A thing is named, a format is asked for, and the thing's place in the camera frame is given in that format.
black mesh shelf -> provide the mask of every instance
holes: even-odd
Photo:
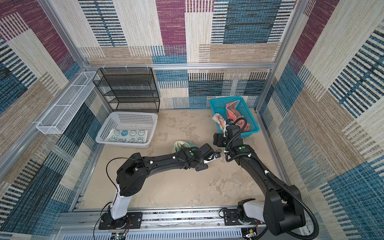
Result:
[[[159,98],[142,98],[142,97],[137,97],[137,98],[115,98],[109,103],[152,103],[159,101]]]
[[[97,75],[100,80],[93,82],[113,111],[159,112],[151,68],[100,68]]]
[[[104,94],[104,96],[116,96],[117,98],[126,97],[157,97],[156,90],[111,90]]]

stained floor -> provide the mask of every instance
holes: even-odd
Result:
[[[210,109],[160,110],[158,123],[148,149],[114,147],[105,145],[86,189],[81,208],[102,208],[113,201],[116,189],[107,178],[105,167],[110,159],[130,157],[140,152],[142,156],[159,156],[172,153],[177,140],[192,141],[198,146],[209,143],[214,150],[213,134],[218,132],[211,119]],[[277,174],[264,135],[261,131],[244,139],[264,164]],[[108,173],[113,181],[116,170],[125,159],[112,161]],[[238,201],[255,198],[264,202],[264,195],[250,175],[235,161],[223,157],[209,164],[209,168],[174,169],[155,174],[146,179],[142,189],[133,196],[129,207],[189,207],[236,205]]]

patterned wall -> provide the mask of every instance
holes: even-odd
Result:
[[[79,66],[36,0],[0,0],[0,155]]]
[[[0,238],[45,239],[67,212],[109,112],[94,90],[62,135],[39,133],[0,182]]]
[[[91,65],[274,62],[295,0],[51,0]]]
[[[318,239],[384,239],[384,1],[310,0],[260,114]]]
[[[242,96],[257,104],[270,69],[156,70],[161,109],[210,108],[209,101]]]

green towel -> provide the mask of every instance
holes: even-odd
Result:
[[[173,148],[173,152],[180,151],[182,147],[198,147],[197,145],[194,145],[191,141],[177,141],[175,142],[175,146]]]

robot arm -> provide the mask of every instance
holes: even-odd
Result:
[[[226,147],[226,160],[235,160],[244,168],[259,185],[265,195],[264,205],[247,199],[239,202],[237,212],[240,222],[250,222],[253,218],[265,222],[273,235],[284,232],[300,239],[314,239],[318,235],[318,224],[309,208],[301,201],[299,189],[277,178],[257,157],[254,150],[246,144],[240,134],[240,127],[235,124],[227,125],[226,136],[214,135],[214,145]],[[215,159],[215,152],[209,144],[202,147],[183,148],[168,155],[157,157],[142,157],[140,153],[133,154],[118,170],[118,192],[113,206],[102,216],[99,229],[119,228],[126,222],[126,210],[132,195],[139,192],[147,177],[171,170],[189,169]],[[314,232],[309,236],[297,235],[291,230],[305,226],[304,210],[314,223]]]
[[[141,190],[147,177],[171,169],[197,167],[214,157],[215,152],[208,143],[203,146],[183,148],[178,152],[157,157],[142,157],[133,154],[118,170],[117,184],[121,196],[132,196]]]

